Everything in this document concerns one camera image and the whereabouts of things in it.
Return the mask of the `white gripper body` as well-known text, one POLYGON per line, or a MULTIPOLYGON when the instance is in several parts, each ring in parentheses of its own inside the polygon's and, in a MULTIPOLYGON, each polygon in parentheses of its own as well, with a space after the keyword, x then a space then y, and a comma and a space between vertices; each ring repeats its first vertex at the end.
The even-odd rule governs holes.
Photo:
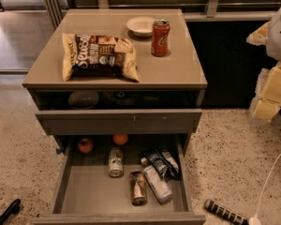
POLYGON ((270 20, 266 53, 275 60, 281 61, 281 8, 270 20))

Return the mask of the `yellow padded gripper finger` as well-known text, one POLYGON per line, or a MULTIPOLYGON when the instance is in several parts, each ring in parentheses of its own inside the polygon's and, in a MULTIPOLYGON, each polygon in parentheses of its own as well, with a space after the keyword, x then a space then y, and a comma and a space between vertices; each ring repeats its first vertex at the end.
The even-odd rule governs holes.
POLYGON ((259 121, 271 121, 281 109, 281 61, 258 76, 250 115, 259 121))
POLYGON ((256 46, 265 45, 268 38, 269 24, 269 22, 266 22, 260 28, 251 33, 247 37, 246 42, 256 46))

